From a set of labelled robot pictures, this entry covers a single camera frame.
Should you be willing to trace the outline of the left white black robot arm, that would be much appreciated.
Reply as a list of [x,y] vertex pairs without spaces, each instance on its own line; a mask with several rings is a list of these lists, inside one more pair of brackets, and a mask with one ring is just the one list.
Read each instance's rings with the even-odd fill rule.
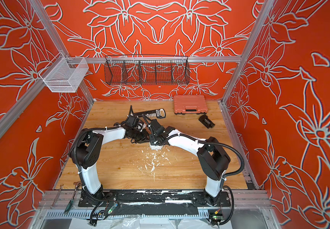
[[97,172],[97,161],[102,145],[129,138],[133,144],[149,142],[145,130],[115,126],[110,128],[85,128],[81,130],[69,153],[69,157],[78,169],[81,181],[82,205],[96,205],[108,201],[112,194],[104,194]]

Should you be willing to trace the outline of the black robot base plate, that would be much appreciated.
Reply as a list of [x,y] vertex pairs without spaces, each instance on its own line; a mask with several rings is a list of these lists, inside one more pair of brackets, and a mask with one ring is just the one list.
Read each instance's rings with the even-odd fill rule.
[[227,192],[220,192],[217,197],[208,195],[204,190],[104,190],[103,194],[111,193],[109,203],[121,204],[190,204],[194,207],[230,207]]

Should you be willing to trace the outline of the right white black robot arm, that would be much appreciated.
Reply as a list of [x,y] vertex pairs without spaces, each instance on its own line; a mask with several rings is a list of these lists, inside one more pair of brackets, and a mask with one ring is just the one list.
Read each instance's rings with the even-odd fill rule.
[[[174,146],[197,156],[201,169],[207,176],[204,202],[210,206],[218,205],[227,177],[240,174],[245,168],[245,160],[241,153],[232,146],[220,143],[214,137],[196,138],[184,134],[174,127],[164,128],[156,119],[145,123],[150,131],[150,146]],[[227,172],[231,162],[231,158],[226,152],[227,149],[238,157],[239,168],[235,171]]]

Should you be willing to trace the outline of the white alarm device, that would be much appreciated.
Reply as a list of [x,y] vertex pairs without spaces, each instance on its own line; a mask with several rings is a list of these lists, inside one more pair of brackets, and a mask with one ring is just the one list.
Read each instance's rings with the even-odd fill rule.
[[159,146],[159,145],[150,144],[149,146],[151,150],[161,150],[163,148],[163,146]]

